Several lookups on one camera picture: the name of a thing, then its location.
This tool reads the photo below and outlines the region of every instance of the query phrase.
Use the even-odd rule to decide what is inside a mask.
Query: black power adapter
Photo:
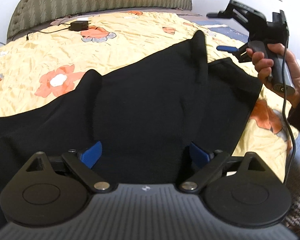
[[[75,21],[70,23],[70,30],[79,32],[85,31],[89,29],[89,22],[88,21]]]

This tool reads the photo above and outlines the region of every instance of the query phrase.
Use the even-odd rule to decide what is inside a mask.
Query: person's arm
[[[268,44],[268,48],[274,53],[281,54],[282,56],[284,54],[284,46],[282,44]],[[253,53],[252,49],[247,49],[247,53],[252,58],[252,63],[254,64],[256,71],[258,71],[258,78],[268,89],[275,92],[272,88],[272,84],[267,81],[267,77],[270,75],[271,68],[274,64],[273,60],[264,58],[262,52]],[[294,54],[289,50],[287,50],[286,53],[286,63],[296,90],[293,95],[287,97],[287,100],[292,105],[288,116],[288,122],[300,131],[300,66],[298,65]]]

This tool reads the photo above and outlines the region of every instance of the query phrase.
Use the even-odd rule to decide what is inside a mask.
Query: white diamond logo
[[[143,186],[141,189],[145,192],[147,192],[148,190],[151,190],[151,188],[149,186]]]

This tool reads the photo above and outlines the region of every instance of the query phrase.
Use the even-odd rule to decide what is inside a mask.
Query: yellow floral bed sheet
[[[246,73],[257,76],[252,63],[239,64],[231,54],[216,50],[218,45],[240,47],[241,41],[211,32],[176,14],[115,12],[89,17],[89,22],[86,31],[61,30],[68,27],[61,24],[42,30],[58,32],[31,33],[28,41],[22,37],[0,47],[0,117],[44,106],[73,90],[89,69],[107,74],[192,38],[198,29],[206,35],[209,62],[231,57]],[[282,109],[283,100],[265,87],[259,99],[264,99],[271,110]],[[283,180],[288,143],[273,132],[266,112],[267,107],[250,118],[234,155],[257,152]]]

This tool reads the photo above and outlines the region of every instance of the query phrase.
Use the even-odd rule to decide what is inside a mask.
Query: black circular disc
[[[207,207],[220,219],[241,227],[280,222],[291,205],[287,188],[261,172],[232,175],[212,182],[204,192]]]
[[[0,206],[8,220],[26,226],[62,223],[82,210],[87,190],[78,181],[53,174],[29,172],[18,183],[10,183],[0,195]]]

